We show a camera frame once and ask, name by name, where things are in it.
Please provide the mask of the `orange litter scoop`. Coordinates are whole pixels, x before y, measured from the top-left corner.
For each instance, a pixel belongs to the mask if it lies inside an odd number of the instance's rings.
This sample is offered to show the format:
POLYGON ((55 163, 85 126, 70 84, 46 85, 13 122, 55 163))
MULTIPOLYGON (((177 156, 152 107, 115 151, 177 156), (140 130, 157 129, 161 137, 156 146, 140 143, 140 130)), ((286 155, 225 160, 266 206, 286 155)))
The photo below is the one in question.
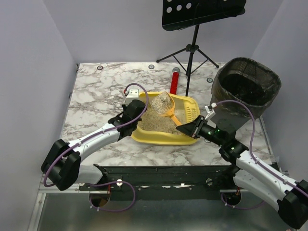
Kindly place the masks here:
POLYGON ((175 115, 175 102, 167 92, 162 92, 152 99, 151 107, 163 117, 170 118, 177 126, 182 125, 175 115))

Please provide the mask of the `yellow and grey litter box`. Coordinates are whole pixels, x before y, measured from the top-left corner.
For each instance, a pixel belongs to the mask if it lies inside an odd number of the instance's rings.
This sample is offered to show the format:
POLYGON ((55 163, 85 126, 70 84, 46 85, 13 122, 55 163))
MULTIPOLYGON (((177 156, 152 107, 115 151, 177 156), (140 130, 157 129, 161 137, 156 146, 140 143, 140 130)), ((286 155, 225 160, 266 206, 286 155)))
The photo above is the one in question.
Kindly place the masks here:
MULTIPOLYGON (((170 96, 175 102, 175 115, 182 124, 192 122, 200 115, 199 105, 193 98, 174 94, 170 94, 170 96)), ((141 129, 139 125, 132 133, 131 137, 137 142, 155 145, 186 146, 197 142, 197 140, 180 132, 177 134, 170 134, 165 132, 145 131, 141 129)))

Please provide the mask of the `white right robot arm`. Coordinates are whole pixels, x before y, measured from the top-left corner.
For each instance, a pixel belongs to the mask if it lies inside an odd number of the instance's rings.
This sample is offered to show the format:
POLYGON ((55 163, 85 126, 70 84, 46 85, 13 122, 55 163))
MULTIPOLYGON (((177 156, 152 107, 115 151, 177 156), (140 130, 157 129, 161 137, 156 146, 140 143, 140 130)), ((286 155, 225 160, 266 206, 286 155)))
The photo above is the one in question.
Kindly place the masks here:
POLYGON ((222 158, 231 163, 233 183, 272 206, 287 225, 300 229, 307 222, 307 181, 296 181, 256 157, 250 148, 236 139, 236 129, 229 121, 220 120, 212 127, 200 115, 176 129, 191 138, 202 137, 218 145, 222 158))

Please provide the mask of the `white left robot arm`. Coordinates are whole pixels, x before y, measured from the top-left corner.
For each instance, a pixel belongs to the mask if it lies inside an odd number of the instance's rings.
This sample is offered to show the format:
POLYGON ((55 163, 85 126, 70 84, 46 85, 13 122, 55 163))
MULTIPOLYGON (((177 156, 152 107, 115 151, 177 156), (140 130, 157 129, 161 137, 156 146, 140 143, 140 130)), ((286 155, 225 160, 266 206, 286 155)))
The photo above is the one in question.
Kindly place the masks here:
POLYGON ((100 182, 103 171, 97 165, 83 166, 81 163, 101 148, 131 136, 145 111, 146 104, 134 99, 128 106, 123 106, 122 113, 95 132, 70 142, 57 140, 41 165, 45 174, 44 186, 56 186, 64 191, 75 183, 100 182))

